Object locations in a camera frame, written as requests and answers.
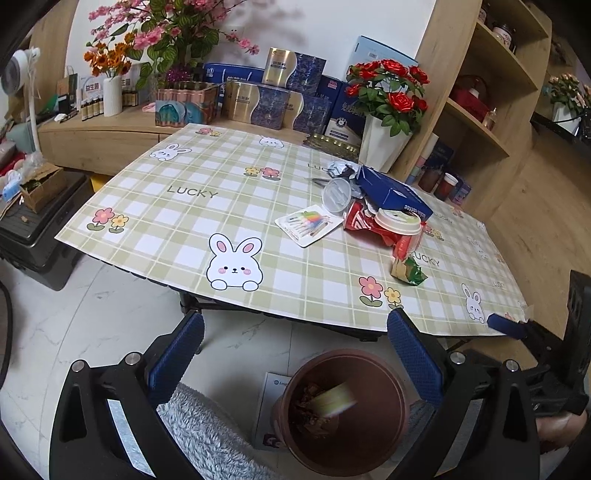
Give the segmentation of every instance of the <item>flower pot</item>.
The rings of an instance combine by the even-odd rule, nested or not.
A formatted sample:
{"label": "flower pot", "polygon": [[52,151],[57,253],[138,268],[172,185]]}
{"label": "flower pot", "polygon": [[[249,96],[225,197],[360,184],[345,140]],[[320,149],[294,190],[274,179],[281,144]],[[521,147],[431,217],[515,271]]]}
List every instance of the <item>flower pot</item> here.
{"label": "flower pot", "polygon": [[368,115],[365,119],[359,163],[387,173],[412,135],[400,132],[395,137],[390,137],[390,127],[382,127],[379,118]]}
{"label": "flower pot", "polygon": [[174,88],[156,93],[156,125],[184,127],[209,125],[216,117],[219,85],[205,82],[175,82]]}
{"label": "flower pot", "polygon": [[121,101],[121,77],[107,77],[103,80],[103,100],[105,116],[119,115],[123,110]]}
{"label": "flower pot", "polygon": [[562,122],[562,120],[570,120],[574,118],[576,113],[569,110],[569,108],[563,103],[555,103],[554,104],[554,122],[560,122],[559,124],[562,128],[566,131],[572,133],[573,135],[577,134],[577,130],[579,129],[579,124],[581,123],[581,119],[577,118],[575,120],[571,120],[570,122]]}

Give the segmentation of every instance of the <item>metal bolt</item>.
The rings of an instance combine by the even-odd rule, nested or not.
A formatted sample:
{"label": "metal bolt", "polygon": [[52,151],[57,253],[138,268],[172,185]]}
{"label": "metal bolt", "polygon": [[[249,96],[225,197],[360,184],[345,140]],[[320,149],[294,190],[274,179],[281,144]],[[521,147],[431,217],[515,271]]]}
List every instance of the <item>metal bolt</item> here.
{"label": "metal bolt", "polygon": [[128,365],[135,365],[142,356],[138,352],[131,352],[125,356],[125,363]]}
{"label": "metal bolt", "polygon": [[511,372],[517,372],[519,370],[519,364],[515,360],[507,360],[505,366]]}
{"label": "metal bolt", "polygon": [[452,354],[449,356],[449,359],[456,365],[461,365],[466,361],[466,355],[461,352],[452,352]]}
{"label": "metal bolt", "polygon": [[80,370],[82,370],[84,368],[84,360],[76,360],[73,364],[72,364],[72,371],[73,372],[79,372]]}

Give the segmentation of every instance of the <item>gift box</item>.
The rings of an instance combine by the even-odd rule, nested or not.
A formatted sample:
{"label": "gift box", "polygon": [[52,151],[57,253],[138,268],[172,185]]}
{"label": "gift box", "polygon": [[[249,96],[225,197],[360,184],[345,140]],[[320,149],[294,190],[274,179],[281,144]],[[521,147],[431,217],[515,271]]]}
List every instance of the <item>gift box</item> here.
{"label": "gift box", "polygon": [[177,82],[174,89],[156,93],[156,125],[184,127],[210,124],[216,116],[219,85],[205,82]]}
{"label": "gift box", "polygon": [[229,63],[206,63],[205,81],[220,84],[220,93],[217,101],[223,103],[226,92],[226,82],[230,80],[243,80],[245,82],[261,83],[263,69],[246,67],[244,65],[231,65]]}
{"label": "gift box", "polygon": [[265,85],[315,95],[326,60],[280,48],[269,49],[262,78]]}
{"label": "gift box", "polygon": [[289,90],[260,83],[226,82],[222,115],[230,120],[280,130]]}
{"label": "gift box", "polygon": [[305,134],[319,134],[330,113],[330,99],[291,92],[287,102],[283,128],[291,128]]}

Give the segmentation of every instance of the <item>cup lid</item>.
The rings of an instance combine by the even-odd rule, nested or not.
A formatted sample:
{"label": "cup lid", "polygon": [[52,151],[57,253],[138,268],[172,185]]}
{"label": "cup lid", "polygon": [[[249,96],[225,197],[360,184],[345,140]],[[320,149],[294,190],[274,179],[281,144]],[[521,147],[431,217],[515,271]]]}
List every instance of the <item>cup lid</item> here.
{"label": "cup lid", "polygon": [[416,213],[399,212],[397,210],[378,211],[375,222],[391,232],[399,235],[418,235],[421,233],[421,219]]}
{"label": "cup lid", "polygon": [[453,186],[457,185],[457,178],[455,178],[453,175],[446,173],[445,179],[446,179],[446,182],[451,183]]}

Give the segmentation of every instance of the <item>cable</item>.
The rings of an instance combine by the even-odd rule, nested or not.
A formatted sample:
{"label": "cable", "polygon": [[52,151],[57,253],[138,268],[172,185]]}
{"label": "cable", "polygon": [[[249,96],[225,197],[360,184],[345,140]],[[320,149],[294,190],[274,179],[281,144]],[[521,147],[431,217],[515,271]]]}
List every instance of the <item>cable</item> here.
{"label": "cable", "polygon": [[12,300],[10,292],[6,285],[0,281],[0,290],[4,293],[6,300],[6,315],[7,315],[7,329],[6,329],[6,348],[4,350],[4,361],[0,367],[0,388],[4,385],[6,374],[8,373],[8,364],[10,363],[10,355],[12,352]]}

